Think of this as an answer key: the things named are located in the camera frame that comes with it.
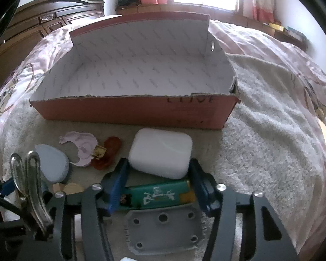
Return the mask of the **green illustrated rectangular case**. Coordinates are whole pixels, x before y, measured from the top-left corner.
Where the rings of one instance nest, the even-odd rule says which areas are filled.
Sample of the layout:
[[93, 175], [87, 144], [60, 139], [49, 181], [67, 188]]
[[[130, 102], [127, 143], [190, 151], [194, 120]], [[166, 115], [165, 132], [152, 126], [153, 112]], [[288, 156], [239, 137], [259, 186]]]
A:
[[188, 180], [125, 187], [120, 210], [145, 210], [194, 203], [196, 197]]

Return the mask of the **white rounded soap box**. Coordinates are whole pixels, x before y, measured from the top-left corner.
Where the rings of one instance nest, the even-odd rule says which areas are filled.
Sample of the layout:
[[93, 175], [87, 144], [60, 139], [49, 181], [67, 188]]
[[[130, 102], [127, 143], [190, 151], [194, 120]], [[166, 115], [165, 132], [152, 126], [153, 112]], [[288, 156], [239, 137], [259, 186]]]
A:
[[178, 180], [188, 172], [192, 149], [185, 133], [144, 128], [136, 133], [128, 160], [137, 171]]

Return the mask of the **red figurine charm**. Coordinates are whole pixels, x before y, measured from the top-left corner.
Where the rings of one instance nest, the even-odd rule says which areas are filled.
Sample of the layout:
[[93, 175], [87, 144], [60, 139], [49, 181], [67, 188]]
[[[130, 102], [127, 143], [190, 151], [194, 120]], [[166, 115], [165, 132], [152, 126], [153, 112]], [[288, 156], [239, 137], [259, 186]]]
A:
[[119, 137], [108, 137], [103, 145], [96, 145], [90, 165], [96, 170], [106, 170], [111, 167], [117, 153], [120, 151], [122, 141]]

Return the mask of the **wooden toy figure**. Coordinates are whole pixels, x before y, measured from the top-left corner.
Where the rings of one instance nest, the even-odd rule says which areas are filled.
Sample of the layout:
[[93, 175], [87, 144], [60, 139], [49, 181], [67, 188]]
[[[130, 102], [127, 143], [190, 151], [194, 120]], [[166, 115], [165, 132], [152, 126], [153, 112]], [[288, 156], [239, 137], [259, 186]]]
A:
[[82, 193], [84, 191], [84, 188], [77, 183], [68, 183], [68, 184], [56, 183], [52, 185], [52, 190], [54, 193], [58, 191], [63, 191], [67, 195], [70, 195], [70, 194]]

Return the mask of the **light blue oval pad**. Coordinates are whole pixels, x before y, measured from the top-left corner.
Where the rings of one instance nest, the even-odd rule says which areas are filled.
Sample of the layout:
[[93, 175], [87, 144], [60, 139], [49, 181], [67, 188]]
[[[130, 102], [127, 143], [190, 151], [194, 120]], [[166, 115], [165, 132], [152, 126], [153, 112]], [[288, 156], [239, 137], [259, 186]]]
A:
[[54, 184], [66, 179], [69, 160], [63, 152], [47, 144], [36, 145], [35, 151], [39, 155], [40, 169], [47, 181]]

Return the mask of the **grey plastic plate with holes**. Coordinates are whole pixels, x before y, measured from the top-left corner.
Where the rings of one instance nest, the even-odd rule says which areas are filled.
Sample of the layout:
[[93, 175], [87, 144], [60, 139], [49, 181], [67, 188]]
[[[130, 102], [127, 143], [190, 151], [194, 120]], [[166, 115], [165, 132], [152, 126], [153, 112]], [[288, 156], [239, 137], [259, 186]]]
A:
[[128, 249], [137, 256], [193, 250], [205, 239], [204, 215], [193, 203], [131, 210], [125, 216]]

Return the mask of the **white terry towel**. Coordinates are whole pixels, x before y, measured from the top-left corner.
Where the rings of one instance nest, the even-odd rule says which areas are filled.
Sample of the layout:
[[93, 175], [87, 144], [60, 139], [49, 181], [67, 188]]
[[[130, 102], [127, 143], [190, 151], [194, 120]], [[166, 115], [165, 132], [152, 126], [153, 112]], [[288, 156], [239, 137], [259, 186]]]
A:
[[[192, 157], [217, 182], [235, 191], [265, 192], [292, 238], [300, 260], [310, 260], [326, 237], [326, 146], [301, 80], [291, 70], [243, 55], [228, 55], [238, 76], [241, 103], [222, 130], [172, 129], [193, 139]], [[0, 175], [10, 177], [12, 153], [22, 157], [39, 143], [58, 148], [68, 131], [99, 140], [123, 140], [126, 157], [142, 127], [47, 121], [30, 106], [33, 91], [10, 113], [0, 136]]]

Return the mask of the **metal spring clamp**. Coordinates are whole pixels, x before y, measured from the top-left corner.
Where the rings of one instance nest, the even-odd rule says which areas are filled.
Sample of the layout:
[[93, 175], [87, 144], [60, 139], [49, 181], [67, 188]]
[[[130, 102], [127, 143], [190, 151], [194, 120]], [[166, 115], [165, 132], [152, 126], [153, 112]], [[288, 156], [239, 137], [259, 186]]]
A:
[[20, 199], [21, 217], [29, 229], [45, 235], [53, 225], [53, 219], [43, 200], [39, 155], [29, 151], [23, 159], [19, 154], [13, 153], [9, 165]]

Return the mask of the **red cardboard box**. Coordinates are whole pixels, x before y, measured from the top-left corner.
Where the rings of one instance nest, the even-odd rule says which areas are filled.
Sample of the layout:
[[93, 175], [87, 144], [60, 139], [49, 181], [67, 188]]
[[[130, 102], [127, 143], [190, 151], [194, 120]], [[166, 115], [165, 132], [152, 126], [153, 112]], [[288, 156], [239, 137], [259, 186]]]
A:
[[219, 130], [240, 101], [210, 18], [146, 12], [70, 33], [30, 104], [47, 120]]

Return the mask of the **pink patterned bedspread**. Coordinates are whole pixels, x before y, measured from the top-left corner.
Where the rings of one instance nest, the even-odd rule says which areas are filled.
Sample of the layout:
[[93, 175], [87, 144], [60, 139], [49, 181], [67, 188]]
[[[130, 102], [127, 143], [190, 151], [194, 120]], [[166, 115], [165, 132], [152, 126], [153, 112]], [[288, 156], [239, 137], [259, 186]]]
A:
[[[43, 38], [3, 87], [0, 92], [0, 136], [18, 101], [29, 91], [34, 92], [47, 70], [72, 48], [69, 33], [73, 29], [73, 25], [67, 25]], [[291, 70], [309, 95], [314, 109], [311, 113], [318, 117], [319, 125], [326, 126], [326, 75], [305, 52], [258, 30], [225, 22], [211, 21], [209, 30], [227, 55], [257, 58]], [[312, 258], [321, 251], [325, 239]]]

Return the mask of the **yellow box on sill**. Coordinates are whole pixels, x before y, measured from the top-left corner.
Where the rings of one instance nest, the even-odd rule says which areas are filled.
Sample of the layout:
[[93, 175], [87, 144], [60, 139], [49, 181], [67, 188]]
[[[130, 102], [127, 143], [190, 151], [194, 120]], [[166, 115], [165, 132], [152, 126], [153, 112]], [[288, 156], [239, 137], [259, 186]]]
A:
[[268, 25], [270, 28], [274, 29], [275, 31], [284, 32], [284, 27], [282, 25], [277, 25], [277, 24], [273, 24], [273, 23], [270, 23]]

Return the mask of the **green box on sill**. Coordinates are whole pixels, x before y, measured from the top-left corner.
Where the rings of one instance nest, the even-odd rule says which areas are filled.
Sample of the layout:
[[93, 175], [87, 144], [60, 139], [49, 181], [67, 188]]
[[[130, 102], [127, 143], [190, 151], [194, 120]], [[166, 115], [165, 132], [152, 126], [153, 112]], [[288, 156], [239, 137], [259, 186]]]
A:
[[300, 36], [300, 38], [302, 40], [306, 40], [307, 37], [305, 36], [305, 34], [303, 34], [302, 32], [298, 31], [298, 30], [295, 30], [294, 28], [292, 27], [287, 27], [287, 30], [291, 33], [295, 33], [297, 36]]

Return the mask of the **dark wooden headboard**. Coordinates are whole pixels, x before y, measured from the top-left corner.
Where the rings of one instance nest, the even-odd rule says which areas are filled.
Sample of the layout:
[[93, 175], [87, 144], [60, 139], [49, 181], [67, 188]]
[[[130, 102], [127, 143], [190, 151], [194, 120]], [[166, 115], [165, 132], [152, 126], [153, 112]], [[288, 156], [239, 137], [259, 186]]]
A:
[[17, 8], [0, 38], [0, 88], [31, 50], [51, 32], [104, 17], [103, 0], [34, 0]]

